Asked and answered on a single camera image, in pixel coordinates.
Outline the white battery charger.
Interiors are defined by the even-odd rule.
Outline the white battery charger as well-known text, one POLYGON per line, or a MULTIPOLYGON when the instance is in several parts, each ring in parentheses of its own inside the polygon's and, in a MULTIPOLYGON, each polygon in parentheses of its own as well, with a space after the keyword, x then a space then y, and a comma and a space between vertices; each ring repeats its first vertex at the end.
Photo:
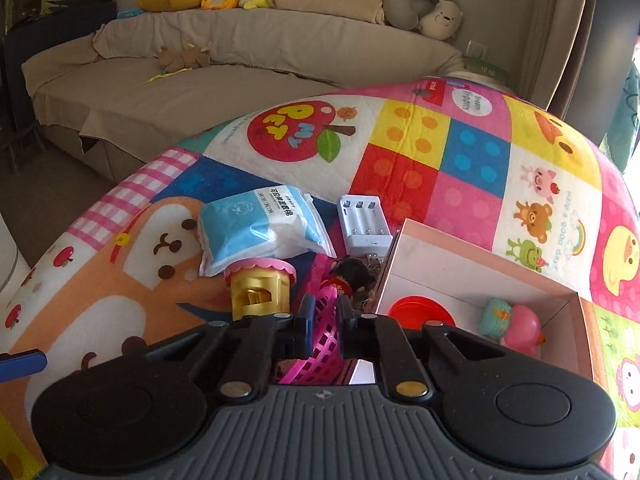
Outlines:
POLYGON ((393 235, 378 196, 343 195, 337 211, 347 255, 386 257, 393 235))

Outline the beige sofa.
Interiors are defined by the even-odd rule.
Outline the beige sofa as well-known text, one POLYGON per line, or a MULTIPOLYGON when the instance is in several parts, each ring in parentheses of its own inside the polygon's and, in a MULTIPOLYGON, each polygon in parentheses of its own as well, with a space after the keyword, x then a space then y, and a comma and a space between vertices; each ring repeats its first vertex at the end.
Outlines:
POLYGON ((338 89, 461 70, 445 41, 386 25, 273 9, 143 13, 29 58, 22 74, 46 137, 108 180, 226 120, 338 89), (166 74, 161 47, 210 64, 166 74))

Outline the pink plastic net scoop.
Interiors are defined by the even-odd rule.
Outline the pink plastic net scoop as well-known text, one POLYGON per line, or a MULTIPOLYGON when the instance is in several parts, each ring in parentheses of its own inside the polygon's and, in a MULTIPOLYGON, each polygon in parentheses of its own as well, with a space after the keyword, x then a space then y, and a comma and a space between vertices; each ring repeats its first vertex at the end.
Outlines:
POLYGON ((280 366, 282 385, 331 385, 341 375, 345 361, 338 344, 335 307, 345 283, 330 277, 334 263, 325 255, 314 258, 303 288, 305 294, 313 294, 316 300, 311 354, 307 359, 280 366))

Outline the red plastic lid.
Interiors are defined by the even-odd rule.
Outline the red plastic lid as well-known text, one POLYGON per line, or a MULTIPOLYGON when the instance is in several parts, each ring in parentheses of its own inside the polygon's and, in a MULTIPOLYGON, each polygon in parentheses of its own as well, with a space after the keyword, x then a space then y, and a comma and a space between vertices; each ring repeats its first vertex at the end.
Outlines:
POLYGON ((387 316, 408 330, 420 330, 425 323, 441 322, 455 326, 454 317, 439 302, 423 296, 407 296, 395 301, 387 316))

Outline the pink cardboard box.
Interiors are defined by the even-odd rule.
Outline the pink cardboard box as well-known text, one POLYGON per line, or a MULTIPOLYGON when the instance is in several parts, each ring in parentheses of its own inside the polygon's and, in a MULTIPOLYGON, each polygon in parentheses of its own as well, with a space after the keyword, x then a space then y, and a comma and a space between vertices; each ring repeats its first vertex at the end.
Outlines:
POLYGON ((538 315, 547 338, 540 358, 585 378, 594 377, 584 309, 576 292, 412 220, 395 235, 364 310, 384 315, 397 300, 409 296, 437 301, 458 327, 473 334, 492 298, 524 304, 538 315))

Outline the black red keychain toy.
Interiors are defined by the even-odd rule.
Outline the black red keychain toy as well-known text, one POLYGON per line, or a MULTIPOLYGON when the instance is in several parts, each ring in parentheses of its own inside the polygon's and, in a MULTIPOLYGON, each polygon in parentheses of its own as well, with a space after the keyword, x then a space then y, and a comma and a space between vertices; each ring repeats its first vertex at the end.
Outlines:
POLYGON ((378 257, 347 256, 331 263, 320 288, 334 287, 350 301, 355 311, 370 313, 374 310, 374 290, 381 274, 382 261, 378 257))

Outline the pink gold cupcake toy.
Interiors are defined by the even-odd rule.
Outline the pink gold cupcake toy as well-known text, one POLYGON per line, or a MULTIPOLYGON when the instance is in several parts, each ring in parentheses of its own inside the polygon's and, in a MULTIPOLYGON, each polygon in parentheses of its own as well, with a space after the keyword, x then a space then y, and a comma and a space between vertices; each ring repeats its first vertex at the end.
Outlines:
POLYGON ((232 318, 290 312, 291 288, 296 282, 292 264, 273 258, 249 258, 224 269, 230 289, 232 318))

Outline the colourful cartoon play mat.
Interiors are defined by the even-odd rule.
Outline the colourful cartoon play mat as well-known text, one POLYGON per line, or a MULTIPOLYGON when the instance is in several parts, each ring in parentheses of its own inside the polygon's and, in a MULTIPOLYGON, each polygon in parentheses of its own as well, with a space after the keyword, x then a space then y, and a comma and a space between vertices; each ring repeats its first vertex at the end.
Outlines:
POLYGON ((450 78, 327 93, 222 122, 114 186, 1 306, 1 474, 59 379, 208 320, 329 287, 569 368, 614 402, 602 464, 639 474, 639 218, 620 170, 562 120, 450 78))

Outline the small brown plush toy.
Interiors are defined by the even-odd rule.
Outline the small brown plush toy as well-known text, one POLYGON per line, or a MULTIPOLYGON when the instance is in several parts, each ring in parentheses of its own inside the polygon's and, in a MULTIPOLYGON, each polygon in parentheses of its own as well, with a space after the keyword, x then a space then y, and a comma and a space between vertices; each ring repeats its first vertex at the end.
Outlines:
POLYGON ((177 73, 179 70, 196 70, 209 66, 210 58, 206 52, 202 52, 199 48, 188 47, 184 50, 177 51, 168 47, 161 47, 157 53, 158 65, 166 74, 177 73))

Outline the blue white tissue pack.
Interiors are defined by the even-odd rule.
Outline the blue white tissue pack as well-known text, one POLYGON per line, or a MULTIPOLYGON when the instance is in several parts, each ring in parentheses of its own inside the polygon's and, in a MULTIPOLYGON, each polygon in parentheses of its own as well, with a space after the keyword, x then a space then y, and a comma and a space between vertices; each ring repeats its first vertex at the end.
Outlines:
POLYGON ((198 214, 201 276, 212 278, 240 260, 286 260, 336 252, 314 198, 291 185, 270 185, 204 205, 198 214))

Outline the pink pig toy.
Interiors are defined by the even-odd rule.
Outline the pink pig toy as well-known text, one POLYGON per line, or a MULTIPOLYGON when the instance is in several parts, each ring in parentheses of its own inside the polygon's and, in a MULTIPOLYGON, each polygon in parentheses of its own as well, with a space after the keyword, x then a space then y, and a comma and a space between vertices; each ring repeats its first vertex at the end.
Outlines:
POLYGON ((478 332, 533 358, 538 358, 539 349, 546 342, 540 319, 532 309, 524 304, 510 306, 498 298, 492 298, 484 307, 478 332))

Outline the yellow pillow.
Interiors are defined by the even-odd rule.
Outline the yellow pillow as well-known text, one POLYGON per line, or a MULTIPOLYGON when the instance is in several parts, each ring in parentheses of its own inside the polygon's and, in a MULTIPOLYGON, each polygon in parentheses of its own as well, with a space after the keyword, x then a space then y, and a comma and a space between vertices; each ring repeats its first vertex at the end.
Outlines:
POLYGON ((201 0, 139 0, 137 6, 144 12, 175 12, 198 8, 201 0))

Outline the grey bear neck pillow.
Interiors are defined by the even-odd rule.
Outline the grey bear neck pillow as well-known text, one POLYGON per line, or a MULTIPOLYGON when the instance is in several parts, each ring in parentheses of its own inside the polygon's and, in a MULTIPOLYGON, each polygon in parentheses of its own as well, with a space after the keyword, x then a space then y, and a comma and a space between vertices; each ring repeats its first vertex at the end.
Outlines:
POLYGON ((463 13, 457 0, 383 0, 386 22, 435 40, 456 36, 463 13))

